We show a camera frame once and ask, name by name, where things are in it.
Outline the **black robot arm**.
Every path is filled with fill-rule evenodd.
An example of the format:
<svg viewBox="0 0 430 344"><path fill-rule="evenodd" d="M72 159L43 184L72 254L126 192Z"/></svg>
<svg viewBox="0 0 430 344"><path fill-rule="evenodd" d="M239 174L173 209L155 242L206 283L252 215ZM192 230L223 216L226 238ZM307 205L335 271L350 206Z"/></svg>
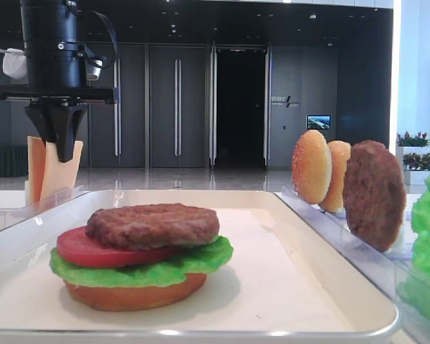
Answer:
<svg viewBox="0 0 430 344"><path fill-rule="evenodd" d="M73 158L78 128L90 102L115 104L116 87L91 87L88 77L112 66L77 36L76 1L21 1L24 65L28 83L0 85L0 100L27 100L25 112L60 162Z"/></svg>

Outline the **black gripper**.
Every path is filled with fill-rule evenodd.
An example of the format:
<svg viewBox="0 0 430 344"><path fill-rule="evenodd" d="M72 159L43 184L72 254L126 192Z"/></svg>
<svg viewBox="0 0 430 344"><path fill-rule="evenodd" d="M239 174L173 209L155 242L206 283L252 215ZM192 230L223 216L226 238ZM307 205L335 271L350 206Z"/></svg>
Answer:
<svg viewBox="0 0 430 344"><path fill-rule="evenodd" d="M49 50L41 61L24 52L27 57L28 83L0 85L0 100L55 99L64 102L102 102L115 104L119 101L116 87L92 87L87 83L99 78L115 59L94 54L83 44L60 42L55 50ZM75 141L80 123L87 111L86 104L64 106L31 102L25 113L40 138L55 143L59 162L73 158Z"/></svg>

